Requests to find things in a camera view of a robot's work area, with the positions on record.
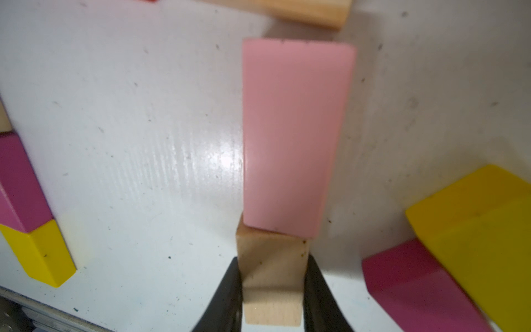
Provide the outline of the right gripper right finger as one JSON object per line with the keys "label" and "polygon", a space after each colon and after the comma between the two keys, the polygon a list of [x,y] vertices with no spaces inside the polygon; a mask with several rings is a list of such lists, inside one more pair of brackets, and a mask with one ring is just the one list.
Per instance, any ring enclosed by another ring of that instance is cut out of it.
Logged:
{"label": "right gripper right finger", "polygon": [[312,255],[308,256],[303,308],[305,332],[354,332]]}

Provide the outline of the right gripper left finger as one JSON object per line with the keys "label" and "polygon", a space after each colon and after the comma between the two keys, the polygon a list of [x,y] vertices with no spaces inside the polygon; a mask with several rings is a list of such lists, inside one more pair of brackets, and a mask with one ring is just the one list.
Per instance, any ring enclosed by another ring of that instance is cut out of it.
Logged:
{"label": "right gripper left finger", "polygon": [[243,291],[238,259],[231,261],[204,314],[193,332],[240,332]]}

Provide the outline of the wooden block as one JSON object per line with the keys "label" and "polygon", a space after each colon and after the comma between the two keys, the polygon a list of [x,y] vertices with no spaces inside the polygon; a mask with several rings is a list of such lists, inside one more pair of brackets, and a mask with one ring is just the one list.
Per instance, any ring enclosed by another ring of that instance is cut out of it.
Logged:
{"label": "wooden block", "polygon": [[347,22],[351,0],[220,0],[206,1],[241,11],[268,15],[291,22],[299,22],[340,30]]}
{"label": "wooden block", "polygon": [[311,241],[248,227],[240,219],[236,249],[249,325],[300,326]]}
{"label": "wooden block", "polygon": [[0,133],[7,133],[12,131],[12,125],[6,113],[3,102],[0,102]]}

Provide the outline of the magenta block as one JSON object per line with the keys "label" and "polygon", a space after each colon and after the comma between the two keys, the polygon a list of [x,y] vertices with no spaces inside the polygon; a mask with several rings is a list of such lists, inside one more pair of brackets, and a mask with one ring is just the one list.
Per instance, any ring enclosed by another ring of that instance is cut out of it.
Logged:
{"label": "magenta block", "polygon": [[418,239],[362,260],[370,295],[404,331],[491,331],[476,305]]}
{"label": "magenta block", "polygon": [[1,225],[30,233],[52,218],[20,137],[1,134]]}

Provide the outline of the yellow block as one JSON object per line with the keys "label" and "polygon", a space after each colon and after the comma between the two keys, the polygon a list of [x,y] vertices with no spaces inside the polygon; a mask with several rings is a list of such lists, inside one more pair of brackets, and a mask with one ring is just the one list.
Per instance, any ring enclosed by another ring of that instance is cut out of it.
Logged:
{"label": "yellow block", "polygon": [[502,331],[530,330],[530,184],[487,165],[409,207],[417,238]]}
{"label": "yellow block", "polygon": [[58,288],[76,273],[76,266],[54,219],[29,233],[2,225],[1,233],[29,277]]}

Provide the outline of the light pink block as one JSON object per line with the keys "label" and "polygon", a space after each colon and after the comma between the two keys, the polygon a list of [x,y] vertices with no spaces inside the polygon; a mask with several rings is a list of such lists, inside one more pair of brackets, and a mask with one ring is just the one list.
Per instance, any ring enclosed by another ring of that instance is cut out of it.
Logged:
{"label": "light pink block", "polygon": [[355,68],[353,45],[242,45],[243,220],[312,239],[319,228]]}

